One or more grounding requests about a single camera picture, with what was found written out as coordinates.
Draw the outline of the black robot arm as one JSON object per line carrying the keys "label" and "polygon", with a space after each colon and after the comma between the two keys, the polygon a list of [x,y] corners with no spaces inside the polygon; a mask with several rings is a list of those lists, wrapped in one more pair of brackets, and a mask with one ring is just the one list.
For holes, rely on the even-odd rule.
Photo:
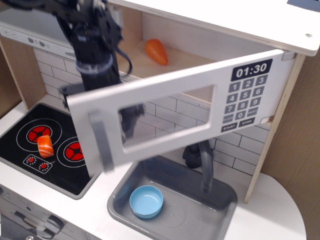
{"label": "black robot arm", "polygon": [[5,0],[19,11],[40,11],[53,15],[75,54],[75,67],[82,83],[62,86],[68,96],[120,84],[116,54],[129,57],[119,49],[121,27],[114,20],[106,0]]}

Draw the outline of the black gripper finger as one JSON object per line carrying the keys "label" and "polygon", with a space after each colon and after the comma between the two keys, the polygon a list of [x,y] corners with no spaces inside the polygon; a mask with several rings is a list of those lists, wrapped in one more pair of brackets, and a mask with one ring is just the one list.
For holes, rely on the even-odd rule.
{"label": "black gripper finger", "polygon": [[119,112],[121,115],[121,127],[125,137],[132,138],[138,118],[145,114],[145,106],[138,104],[121,109]]}

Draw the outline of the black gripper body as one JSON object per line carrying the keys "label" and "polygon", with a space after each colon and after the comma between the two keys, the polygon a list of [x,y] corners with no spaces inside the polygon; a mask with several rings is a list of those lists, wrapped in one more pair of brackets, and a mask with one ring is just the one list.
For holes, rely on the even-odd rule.
{"label": "black gripper body", "polygon": [[81,75],[81,82],[59,88],[59,92],[63,95],[63,105],[67,109],[69,109],[68,96],[121,83],[118,63],[114,59],[100,64],[87,64],[76,60],[75,68]]}

